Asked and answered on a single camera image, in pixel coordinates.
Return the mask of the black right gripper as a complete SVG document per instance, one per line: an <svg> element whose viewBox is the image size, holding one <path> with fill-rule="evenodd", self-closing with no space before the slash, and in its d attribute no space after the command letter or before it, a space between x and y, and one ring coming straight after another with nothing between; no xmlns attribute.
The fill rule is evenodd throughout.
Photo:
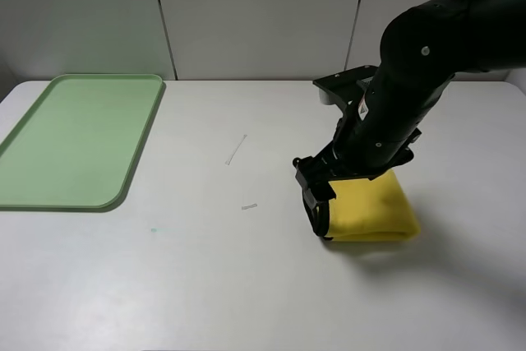
<svg viewBox="0 0 526 351"><path fill-rule="evenodd" d="M420 137L421 121L420 113L344 114L328 145L314 156L293 160L303 200L326 203L336 198L331 181L373 180L410 162L414 153L409 145Z"/></svg>

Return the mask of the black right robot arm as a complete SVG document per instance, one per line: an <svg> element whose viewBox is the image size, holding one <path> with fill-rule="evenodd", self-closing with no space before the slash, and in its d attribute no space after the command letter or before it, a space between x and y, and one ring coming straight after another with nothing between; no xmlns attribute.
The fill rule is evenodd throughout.
<svg viewBox="0 0 526 351"><path fill-rule="evenodd" d="M385 28L381 63L315 80L342 113L331 142L295 159L308 208L335 198L333 181L378 178L413 159L418 124L459 72L525 64L525 0L431 0Z"/></svg>

